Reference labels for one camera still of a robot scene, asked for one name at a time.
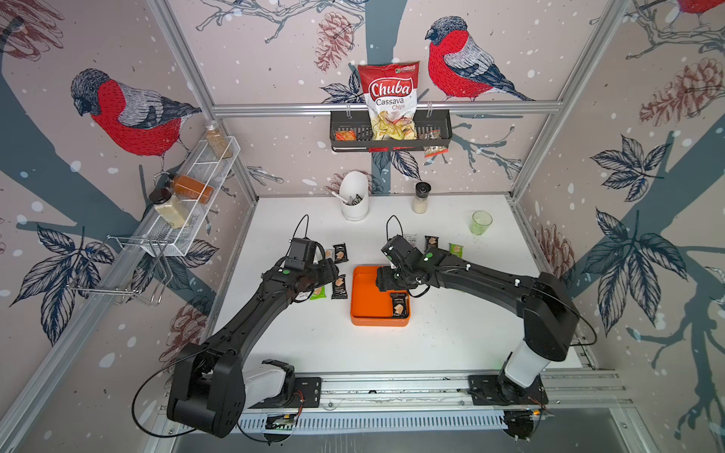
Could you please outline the orange storage box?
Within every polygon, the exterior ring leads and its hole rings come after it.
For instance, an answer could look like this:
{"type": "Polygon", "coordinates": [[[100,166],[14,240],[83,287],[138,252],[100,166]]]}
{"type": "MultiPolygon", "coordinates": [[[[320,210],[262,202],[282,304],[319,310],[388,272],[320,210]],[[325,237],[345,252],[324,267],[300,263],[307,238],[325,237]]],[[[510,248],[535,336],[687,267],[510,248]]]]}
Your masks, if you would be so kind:
{"type": "Polygon", "coordinates": [[[353,272],[351,322],[357,327],[404,328],[411,318],[410,297],[409,317],[393,319],[390,294],[406,292],[381,292],[376,286],[377,268],[378,266],[358,266],[353,272]]]}

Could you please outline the black cookie packet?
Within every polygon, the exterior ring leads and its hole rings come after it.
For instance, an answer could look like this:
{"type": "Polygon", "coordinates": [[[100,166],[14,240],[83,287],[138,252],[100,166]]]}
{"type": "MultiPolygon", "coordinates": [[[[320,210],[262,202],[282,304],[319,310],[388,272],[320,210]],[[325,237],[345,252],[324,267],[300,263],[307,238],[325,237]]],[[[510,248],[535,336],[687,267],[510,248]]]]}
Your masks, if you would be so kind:
{"type": "Polygon", "coordinates": [[[439,248],[440,240],[438,236],[426,236],[426,248],[439,248]]]}
{"type": "Polygon", "coordinates": [[[343,263],[349,261],[349,255],[347,254],[347,245],[345,243],[338,243],[333,246],[333,259],[335,263],[343,263]]]}
{"type": "Polygon", "coordinates": [[[347,276],[339,275],[332,283],[332,299],[343,300],[349,297],[347,292],[347,276]]]}
{"type": "Polygon", "coordinates": [[[407,319],[409,317],[409,294],[391,293],[392,318],[407,319]]]}

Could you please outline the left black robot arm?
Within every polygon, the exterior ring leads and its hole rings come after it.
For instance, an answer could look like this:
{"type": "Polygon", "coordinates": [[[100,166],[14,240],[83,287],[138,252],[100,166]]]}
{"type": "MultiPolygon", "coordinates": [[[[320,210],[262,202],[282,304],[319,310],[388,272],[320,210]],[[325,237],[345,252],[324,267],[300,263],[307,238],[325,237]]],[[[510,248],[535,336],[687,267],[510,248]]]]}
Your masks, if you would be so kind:
{"type": "Polygon", "coordinates": [[[169,420],[223,438],[235,428],[247,402],[243,368],[271,323],[301,293],[337,279],[331,259],[301,270],[275,266],[262,274],[249,302],[203,344],[185,345],[174,365],[167,404],[169,420]]]}

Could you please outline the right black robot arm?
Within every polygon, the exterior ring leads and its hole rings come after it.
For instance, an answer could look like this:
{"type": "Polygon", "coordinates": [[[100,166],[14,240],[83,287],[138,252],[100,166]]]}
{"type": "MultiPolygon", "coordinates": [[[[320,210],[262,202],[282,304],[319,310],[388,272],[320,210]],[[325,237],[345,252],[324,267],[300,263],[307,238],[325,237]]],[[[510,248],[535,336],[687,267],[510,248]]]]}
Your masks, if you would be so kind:
{"type": "Polygon", "coordinates": [[[523,320],[523,339],[504,362],[495,389],[514,404],[534,390],[534,381],[552,362],[563,362],[573,347],[580,314],[558,279],[508,274],[468,262],[439,248],[422,253],[409,245],[381,249],[388,267],[378,270],[380,291],[406,291],[423,285],[449,289],[492,302],[523,320]]]}

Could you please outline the white drycake cookie packet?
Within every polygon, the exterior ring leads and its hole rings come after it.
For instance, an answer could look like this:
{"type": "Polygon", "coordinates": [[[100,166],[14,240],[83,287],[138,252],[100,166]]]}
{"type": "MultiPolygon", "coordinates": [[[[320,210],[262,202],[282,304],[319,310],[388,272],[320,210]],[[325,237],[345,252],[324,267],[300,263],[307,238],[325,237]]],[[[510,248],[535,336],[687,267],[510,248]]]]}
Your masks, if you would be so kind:
{"type": "Polygon", "coordinates": [[[404,238],[410,243],[412,247],[416,247],[418,238],[416,234],[405,234],[404,238]]]}

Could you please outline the green cookie packet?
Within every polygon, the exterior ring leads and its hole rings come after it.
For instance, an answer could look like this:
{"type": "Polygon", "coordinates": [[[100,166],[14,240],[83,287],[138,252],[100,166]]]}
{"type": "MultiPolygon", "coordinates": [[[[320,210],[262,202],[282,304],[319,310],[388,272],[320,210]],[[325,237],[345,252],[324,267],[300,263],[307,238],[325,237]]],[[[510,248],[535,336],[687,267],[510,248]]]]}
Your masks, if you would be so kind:
{"type": "Polygon", "coordinates": [[[462,247],[462,245],[457,245],[456,243],[449,244],[449,252],[454,256],[462,258],[463,250],[464,250],[464,247],[462,247]]]}
{"type": "Polygon", "coordinates": [[[327,297],[326,287],[322,286],[313,291],[313,293],[311,294],[310,300],[317,300],[317,299],[322,299],[322,298],[326,298],[326,297],[327,297]]]}

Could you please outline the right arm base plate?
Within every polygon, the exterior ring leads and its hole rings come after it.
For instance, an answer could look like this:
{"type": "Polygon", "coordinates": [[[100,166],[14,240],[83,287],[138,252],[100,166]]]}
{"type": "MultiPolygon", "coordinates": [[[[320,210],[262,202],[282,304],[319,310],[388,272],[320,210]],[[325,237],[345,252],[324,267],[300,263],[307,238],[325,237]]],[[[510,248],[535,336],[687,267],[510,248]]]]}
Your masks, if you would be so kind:
{"type": "Polygon", "coordinates": [[[467,377],[468,394],[475,406],[517,406],[549,404],[541,376],[529,387],[520,387],[504,375],[479,374],[467,377]]]}

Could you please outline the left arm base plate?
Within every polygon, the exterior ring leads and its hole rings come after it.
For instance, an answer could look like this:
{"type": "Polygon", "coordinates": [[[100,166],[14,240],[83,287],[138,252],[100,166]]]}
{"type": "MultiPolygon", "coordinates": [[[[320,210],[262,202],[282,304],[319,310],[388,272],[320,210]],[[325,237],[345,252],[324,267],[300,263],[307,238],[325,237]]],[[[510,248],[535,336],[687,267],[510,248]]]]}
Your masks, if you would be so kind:
{"type": "Polygon", "coordinates": [[[298,409],[318,408],[322,391],[320,377],[296,377],[294,384],[285,383],[279,396],[266,398],[252,405],[252,409],[298,409]]]}

